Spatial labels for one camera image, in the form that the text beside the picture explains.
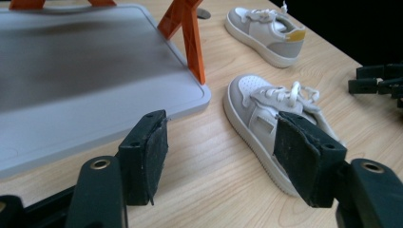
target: light wood surface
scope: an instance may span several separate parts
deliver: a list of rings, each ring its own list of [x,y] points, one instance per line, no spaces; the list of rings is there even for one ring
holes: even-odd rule
[[[117,3],[141,4],[159,22],[171,1]],[[46,2],[51,5],[88,2]],[[381,162],[403,179],[403,115],[396,101],[389,95],[350,95],[347,82],[360,65],[309,29],[295,65],[284,69],[270,66],[225,30],[224,18],[233,7],[278,10],[264,0],[201,3],[212,15],[199,20],[212,99],[204,111],[168,123],[169,152],[155,205],[128,207],[130,227],[336,227],[336,201],[333,208],[314,209],[302,199],[283,194],[227,121],[222,108],[224,91],[232,79],[244,73],[258,74],[273,85],[291,86],[300,81],[317,88],[318,106],[349,149],[347,162],[356,158]],[[298,10],[288,7],[291,15]],[[172,40],[184,53],[181,31]],[[19,196],[29,206],[74,185],[84,162],[115,155],[120,142],[0,180],[0,195]]]

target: white sneaker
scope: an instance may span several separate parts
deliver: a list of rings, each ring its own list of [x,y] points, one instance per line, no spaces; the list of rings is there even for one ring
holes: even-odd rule
[[[289,67],[297,61],[306,30],[291,22],[285,2],[281,9],[234,8],[227,14],[225,27],[272,66]]]
[[[303,116],[338,141],[320,108],[314,105],[318,98],[317,90],[299,82],[294,82],[288,90],[270,85],[257,75],[240,75],[231,82],[223,99],[229,122],[257,155],[275,184],[291,196],[298,196],[297,190],[273,155],[277,115],[279,111],[286,111]]]

